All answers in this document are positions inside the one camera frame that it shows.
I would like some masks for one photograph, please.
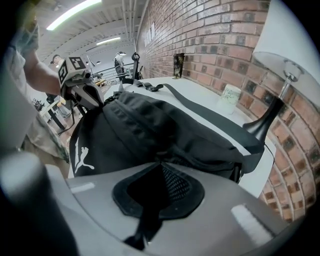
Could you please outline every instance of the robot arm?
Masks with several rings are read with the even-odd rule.
[[[81,57],[67,57],[58,75],[61,96],[66,101],[72,100],[89,110],[104,106],[104,96]]]

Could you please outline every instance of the shoulder strap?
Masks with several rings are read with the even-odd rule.
[[[187,109],[198,114],[200,117],[224,131],[250,153],[250,155],[243,156],[242,171],[245,174],[251,173],[257,167],[264,153],[265,147],[254,135],[228,118],[225,118],[224,116],[187,99],[171,85],[167,83],[163,83],[163,85],[167,87],[176,99]]]

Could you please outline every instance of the ceiling light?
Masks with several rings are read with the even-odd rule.
[[[75,15],[76,13],[88,8],[94,4],[100,3],[102,0],[86,0],[82,3],[79,3],[75,7],[67,10],[64,14],[62,14],[59,18],[57,18],[54,22],[52,22],[46,29],[47,30],[54,30],[58,27],[61,23],[69,19],[71,16]]]
[[[119,40],[119,39],[121,39],[121,38],[120,37],[111,38],[111,39],[108,39],[108,40],[97,42],[96,45],[99,46],[99,45],[105,44],[107,42],[110,42],[110,41],[113,41],[113,40]]]

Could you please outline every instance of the brick wall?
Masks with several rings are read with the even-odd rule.
[[[252,119],[266,111],[283,80],[252,58],[267,17],[263,0],[150,0],[137,40],[145,78],[173,75],[173,54],[186,53],[183,77],[221,94],[241,88],[238,107]],[[143,34],[155,23],[155,38]],[[291,222],[306,213],[320,190],[320,114],[294,89],[268,136],[275,164],[260,198]]]

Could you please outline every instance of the white cup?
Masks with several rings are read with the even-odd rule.
[[[221,110],[221,112],[231,115],[235,111],[240,94],[240,88],[227,84],[217,102],[217,108]]]

